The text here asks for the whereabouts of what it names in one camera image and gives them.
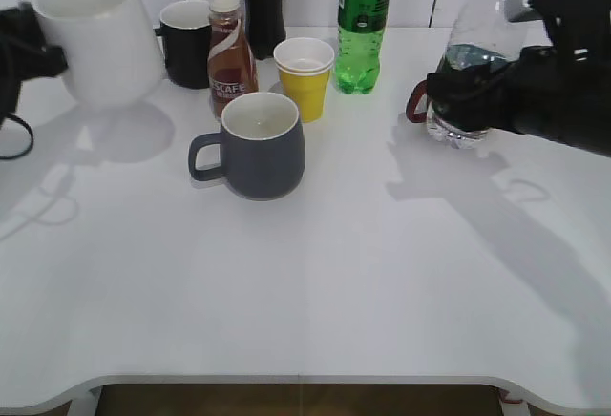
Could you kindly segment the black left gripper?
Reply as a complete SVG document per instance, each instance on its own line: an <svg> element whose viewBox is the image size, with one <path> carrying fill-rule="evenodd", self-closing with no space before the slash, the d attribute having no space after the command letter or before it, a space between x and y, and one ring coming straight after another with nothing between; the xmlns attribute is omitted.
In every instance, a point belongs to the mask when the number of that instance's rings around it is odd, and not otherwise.
<svg viewBox="0 0 611 416"><path fill-rule="evenodd" d="M23 82L67 69L63 50L48 43L29 2L1 10L1 115L15 113Z"/></svg>

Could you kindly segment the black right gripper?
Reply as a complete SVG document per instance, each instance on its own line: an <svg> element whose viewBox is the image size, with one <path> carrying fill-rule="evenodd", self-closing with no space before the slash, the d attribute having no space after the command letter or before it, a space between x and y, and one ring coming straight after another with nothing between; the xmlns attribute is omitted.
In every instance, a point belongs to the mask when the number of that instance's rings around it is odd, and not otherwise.
<svg viewBox="0 0 611 416"><path fill-rule="evenodd" d="M541 21L550 47L462 70L444 60L426 77L441 118L464 132L498 129L609 156L610 0L506 0L504 16Z"/></svg>

